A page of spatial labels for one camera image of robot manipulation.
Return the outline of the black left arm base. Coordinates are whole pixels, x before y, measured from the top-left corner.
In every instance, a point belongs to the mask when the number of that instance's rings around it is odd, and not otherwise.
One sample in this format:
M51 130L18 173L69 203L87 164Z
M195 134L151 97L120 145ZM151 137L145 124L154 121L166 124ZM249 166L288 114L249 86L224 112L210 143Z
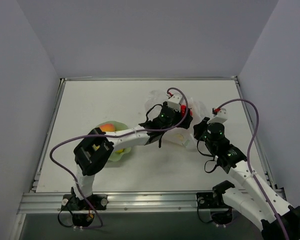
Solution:
M108 197L105 194L92 194L87 198L96 211L107 209ZM62 223L60 214L68 212L71 215L72 225ZM83 199L80 200L74 193L65 194L61 201L61 207L57 216L58 222L66 228L83 227L89 228L96 217L93 208Z

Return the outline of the peach coloured fake peach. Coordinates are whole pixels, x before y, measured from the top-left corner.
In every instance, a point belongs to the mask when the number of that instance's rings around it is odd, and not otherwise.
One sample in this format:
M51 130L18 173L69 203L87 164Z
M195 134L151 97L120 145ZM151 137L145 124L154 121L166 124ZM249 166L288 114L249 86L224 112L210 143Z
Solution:
M105 123L99 126L103 132L115 132L116 127L112 123Z

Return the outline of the white plastic bag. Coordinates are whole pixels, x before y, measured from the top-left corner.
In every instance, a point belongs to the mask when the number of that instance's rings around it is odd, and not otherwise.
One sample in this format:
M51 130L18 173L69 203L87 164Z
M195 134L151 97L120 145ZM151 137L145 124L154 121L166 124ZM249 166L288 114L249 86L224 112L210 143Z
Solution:
M188 95L186 95L186 98L193 117L190 128L174 128L163 135L162 141L179 145L192 151L195 150L197 144L197 140L194 138L193 126L199 124L205 117L210 118L211 114L208 112L207 107L202 101ZM144 104L145 112L156 104L162 105L167 99L168 95L163 90L150 91Z

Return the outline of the red fake apple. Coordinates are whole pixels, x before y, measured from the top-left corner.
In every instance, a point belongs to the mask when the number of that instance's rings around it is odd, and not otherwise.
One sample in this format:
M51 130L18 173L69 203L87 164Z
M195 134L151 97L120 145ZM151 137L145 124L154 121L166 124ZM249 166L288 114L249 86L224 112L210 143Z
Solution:
M180 106L180 114L181 114L181 117L183 118L185 115L186 115L186 110L187 110L187 113L192 117L193 116L193 112L192 110L188 107L186 108L186 105L182 104Z

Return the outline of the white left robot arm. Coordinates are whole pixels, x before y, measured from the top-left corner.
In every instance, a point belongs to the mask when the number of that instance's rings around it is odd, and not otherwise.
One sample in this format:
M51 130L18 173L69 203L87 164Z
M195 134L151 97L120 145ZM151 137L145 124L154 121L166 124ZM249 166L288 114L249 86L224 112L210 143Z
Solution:
M104 168L113 152L160 143L167 131L175 127L188 129L192 120L192 112L186 105L173 108L165 101L157 117L132 129L105 132L96 127L91 130L90 135L98 136L84 138L73 150L77 165L73 204L80 210L90 206L95 175Z

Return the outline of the yellow fake banana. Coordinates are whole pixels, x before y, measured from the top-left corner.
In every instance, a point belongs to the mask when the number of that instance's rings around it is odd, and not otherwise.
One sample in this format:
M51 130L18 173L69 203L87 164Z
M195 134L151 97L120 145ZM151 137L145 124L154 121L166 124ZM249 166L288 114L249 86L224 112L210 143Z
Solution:
M123 153L124 151L125 151L125 149L123 148L123 149L119 149L119 150L115 151L115 153L120 154L120 153Z

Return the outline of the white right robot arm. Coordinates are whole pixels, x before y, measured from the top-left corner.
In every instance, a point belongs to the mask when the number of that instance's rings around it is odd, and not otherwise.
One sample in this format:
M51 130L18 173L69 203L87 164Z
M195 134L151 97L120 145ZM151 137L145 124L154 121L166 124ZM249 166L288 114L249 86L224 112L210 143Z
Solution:
M216 165L237 181L247 194L225 180L212 188L217 206L228 206L250 220L265 240L300 240L300 206L293 207L278 195L251 166L246 155L225 137L225 127L204 118L194 125L197 141L204 142Z

